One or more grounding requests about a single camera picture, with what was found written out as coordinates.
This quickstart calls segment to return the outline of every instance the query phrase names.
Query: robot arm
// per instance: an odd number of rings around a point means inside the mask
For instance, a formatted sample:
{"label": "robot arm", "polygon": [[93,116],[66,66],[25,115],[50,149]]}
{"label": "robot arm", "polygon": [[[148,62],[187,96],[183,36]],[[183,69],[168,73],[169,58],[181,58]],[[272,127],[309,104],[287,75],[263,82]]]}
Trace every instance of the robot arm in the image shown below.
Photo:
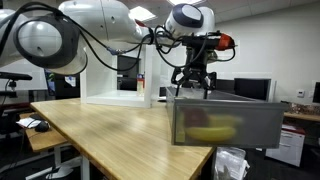
{"label": "robot arm", "polygon": [[[23,16],[26,11],[41,8],[50,14],[31,19]],[[214,14],[206,7],[177,5],[164,26],[151,29],[139,25],[123,3],[109,0],[67,1],[59,6],[59,10],[31,2],[17,12],[0,11],[0,22],[0,66],[13,62],[21,54],[31,63],[58,74],[76,74],[86,67],[88,59],[84,47],[90,47],[90,40],[97,41],[115,55],[127,51],[114,50],[102,40],[134,43],[140,48],[142,44],[155,43],[159,50],[162,46],[172,48],[184,44],[187,37],[198,37],[198,41],[203,41],[214,31]],[[234,47],[232,42],[228,41],[222,47],[220,41],[212,41],[205,47],[214,50],[221,46],[221,50],[225,50]]]}

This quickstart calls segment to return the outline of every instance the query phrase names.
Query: floor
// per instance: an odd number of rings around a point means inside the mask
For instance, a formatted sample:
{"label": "floor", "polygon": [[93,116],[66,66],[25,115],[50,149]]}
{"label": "floor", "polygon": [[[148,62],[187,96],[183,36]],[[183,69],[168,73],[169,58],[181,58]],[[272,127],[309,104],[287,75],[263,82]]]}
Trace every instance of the floor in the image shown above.
{"label": "floor", "polygon": [[[14,138],[7,141],[0,140],[0,169],[6,164],[16,161],[16,159],[25,159],[36,155],[29,147],[28,141],[24,139],[21,153],[22,138]],[[250,164],[250,169],[246,180],[319,180],[320,179],[320,157],[316,157],[311,153],[313,147],[305,146],[301,167],[291,166],[271,158],[264,157],[264,152],[257,150],[246,150],[246,159]],[[64,151],[63,159],[67,160],[75,155],[74,149]],[[53,165],[53,156],[45,159],[16,167],[14,170],[0,175],[0,180],[23,180],[26,176],[36,173],[42,169]],[[80,179],[80,168],[76,168],[70,176],[59,180]],[[91,179],[102,180],[103,175],[94,167],[91,167]]]}

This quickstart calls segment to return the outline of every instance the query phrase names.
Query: desk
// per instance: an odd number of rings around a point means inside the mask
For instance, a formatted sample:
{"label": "desk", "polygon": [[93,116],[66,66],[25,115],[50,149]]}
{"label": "desk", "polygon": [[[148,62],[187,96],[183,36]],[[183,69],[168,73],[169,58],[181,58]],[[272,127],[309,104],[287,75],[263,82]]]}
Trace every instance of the desk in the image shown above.
{"label": "desk", "polygon": [[109,179],[195,179],[214,150],[171,145],[165,104],[143,109],[68,99],[31,106]]}
{"label": "desk", "polygon": [[[20,119],[27,118],[31,114],[33,113],[21,114]],[[33,152],[42,152],[68,142],[54,128],[51,128],[49,131],[45,133],[36,132],[34,128],[26,129],[26,135],[29,139]]]}
{"label": "desk", "polygon": [[293,114],[293,113],[284,113],[285,117],[295,118],[295,119],[301,119],[306,121],[316,121],[320,122],[320,116],[317,115],[306,115],[306,114]]}

